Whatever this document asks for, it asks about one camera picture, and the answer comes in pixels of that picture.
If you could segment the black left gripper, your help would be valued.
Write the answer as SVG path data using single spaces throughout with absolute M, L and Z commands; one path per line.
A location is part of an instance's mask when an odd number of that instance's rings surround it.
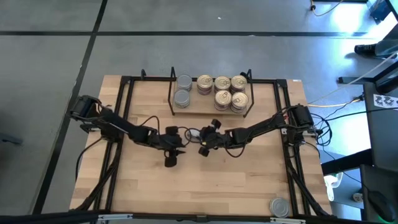
M 179 148 L 184 148 L 182 138 L 178 133 L 178 126 L 167 126 L 165 134 L 157 135 L 155 138 L 155 148 L 165 152 L 164 166 L 174 167 L 177 165 L 177 155 L 182 153 Z

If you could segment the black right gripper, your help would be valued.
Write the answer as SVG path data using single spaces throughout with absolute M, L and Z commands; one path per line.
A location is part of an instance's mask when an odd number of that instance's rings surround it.
M 206 146 L 199 148 L 198 153 L 203 157 L 208 157 L 210 150 L 219 147 L 230 148 L 233 145 L 232 137 L 229 132 L 220 133 L 218 129 L 221 122 L 217 119 L 211 121 L 211 126 L 204 127 L 200 130 L 200 141 L 205 141 Z

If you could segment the wooden shelf with black legs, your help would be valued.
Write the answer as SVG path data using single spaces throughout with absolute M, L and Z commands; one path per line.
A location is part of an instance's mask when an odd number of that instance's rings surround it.
M 245 118 L 252 107 L 254 106 L 254 91 L 253 91 L 253 79 L 252 79 L 252 71 L 249 69 L 246 73 L 241 73 L 244 74 L 244 77 L 247 78 L 249 82 L 249 86 L 246 86 L 246 94 L 249 97 L 249 104 L 246 106 L 246 112 L 245 113 L 234 113 L 231 111 L 229 108 L 226 111 L 218 111 L 214 107 L 214 102 L 215 102 L 215 93 L 214 89 L 212 89 L 212 92 L 209 95 L 201 95 L 198 93 L 197 90 L 197 83 L 196 77 L 192 77 L 192 90 L 189 92 L 190 94 L 190 104 L 188 108 L 177 108 L 174 107 L 176 105 L 174 103 L 174 93 L 177 91 L 177 76 L 175 73 L 174 67 L 171 68 L 170 71 L 170 77 L 167 78 L 166 80 L 169 81 L 169 92 L 167 96 L 167 101 L 169 104 L 169 108 L 172 112 L 173 115 L 176 114 L 210 114 L 210 115 L 236 115 L 236 116 L 242 116 Z

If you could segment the white plastic bag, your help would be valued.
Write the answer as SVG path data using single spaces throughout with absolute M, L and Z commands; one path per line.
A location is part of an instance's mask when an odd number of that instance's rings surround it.
M 339 172 L 337 174 L 325 175 L 324 177 L 326 192 L 329 201 L 334 201 L 333 189 L 338 188 L 341 184 L 343 173 Z

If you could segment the black desk foot bar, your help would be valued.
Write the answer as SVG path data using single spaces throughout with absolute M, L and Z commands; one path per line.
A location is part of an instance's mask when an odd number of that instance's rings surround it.
M 350 83 L 356 85 L 373 83 L 375 84 L 375 88 L 379 93 L 390 93 L 393 90 L 398 89 L 398 61 L 388 66 L 374 77 L 339 77 L 337 79 L 337 83 Z
M 357 169 L 360 165 L 373 165 L 373 153 L 371 149 L 322 163 L 322 171 L 324 175 L 329 175 L 346 170 Z

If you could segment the black crossbar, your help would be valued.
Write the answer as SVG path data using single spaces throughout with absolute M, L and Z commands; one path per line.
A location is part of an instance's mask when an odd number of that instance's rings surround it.
M 79 224 L 97 221 L 98 215 L 118 214 L 108 213 L 106 210 L 71 210 L 69 212 L 44 213 L 35 215 L 0 216 L 0 224 Z M 212 221 L 237 221 L 237 222 L 269 222 L 267 216 L 236 216 L 236 215 L 179 215 L 179 214 L 154 214 L 154 213 L 132 213 L 133 219 L 154 220 L 181 220 L 193 222 Z

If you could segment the dark desk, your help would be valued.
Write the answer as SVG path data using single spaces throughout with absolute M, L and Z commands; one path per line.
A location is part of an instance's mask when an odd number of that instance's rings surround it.
M 381 108 L 384 95 L 376 91 L 375 84 L 364 84 L 364 95 L 373 163 L 360 167 L 364 196 L 369 190 L 383 194 L 396 213 L 394 222 L 383 220 L 364 199 L 364 219 L 381 224 L 398 224 L 398 110 Z

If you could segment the person's foot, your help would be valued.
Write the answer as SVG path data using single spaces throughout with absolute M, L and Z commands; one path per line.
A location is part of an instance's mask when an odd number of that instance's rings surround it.
M 354 52 L 362 56 L 375 56 L 376 44 L 356 45 Z

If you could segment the paper with black markers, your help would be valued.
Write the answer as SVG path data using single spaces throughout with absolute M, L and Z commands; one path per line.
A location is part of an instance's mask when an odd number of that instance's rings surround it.
M 373 94 L 373 103 L 380 108 L 398 110 L 398 98 L 393 96 Z

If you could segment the black computer mouse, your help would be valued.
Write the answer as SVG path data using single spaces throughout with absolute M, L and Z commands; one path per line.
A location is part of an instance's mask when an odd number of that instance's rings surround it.
M 368 192 L 368 200 L 376 213 L 386 222 L 394 222 L 398 214 L 393 203 L 382 193 L 375 190 Z

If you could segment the person's leg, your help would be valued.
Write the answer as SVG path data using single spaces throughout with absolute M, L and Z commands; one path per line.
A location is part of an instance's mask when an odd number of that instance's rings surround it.
M 390 32 L 375 46 L 375 55 L 377 57 L 386 58 L 396 51 L 398 51 L 398 32 Z

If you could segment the blue box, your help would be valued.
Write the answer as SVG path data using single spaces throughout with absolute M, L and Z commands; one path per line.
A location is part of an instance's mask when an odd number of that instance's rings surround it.
M 366 5 L 376 24 L 382 22 L 391 13 L 388 0 L 368 0 Z

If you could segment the silver crossbar bracket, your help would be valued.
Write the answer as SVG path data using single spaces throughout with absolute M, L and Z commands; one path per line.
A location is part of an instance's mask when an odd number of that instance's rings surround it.
M 270 222 L 277 224 L 306 224 L 305 220 L 292 219 L 292 218 L 276 218 L 276 217 L 270 218 Z
M 98 222 L 109 222 L 113 220 L 127 220 L 133 219 L 133 214 L 131 213 L 119 213 L 119 214 L 101 214 L 98 215 Z

